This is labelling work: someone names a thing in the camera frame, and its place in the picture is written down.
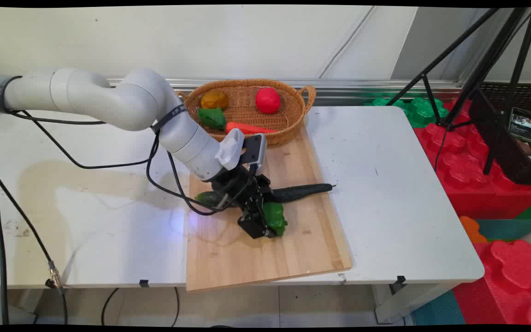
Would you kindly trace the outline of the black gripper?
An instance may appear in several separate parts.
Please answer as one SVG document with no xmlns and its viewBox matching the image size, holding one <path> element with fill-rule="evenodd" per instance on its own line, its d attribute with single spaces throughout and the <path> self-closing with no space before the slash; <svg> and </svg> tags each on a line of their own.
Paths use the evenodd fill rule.
<svg viewBox="0 0 531 332">
<path fill-rule="evenodd" d="M 278 204 L 273 197 L 271 181 L 256 176 L 257 167 L 236 167 L 222 172 L 211 182 L 213 208 L 227 206 L 242 208 L 238 225 L 253 239 L 278 236 Z"/>
</svg>

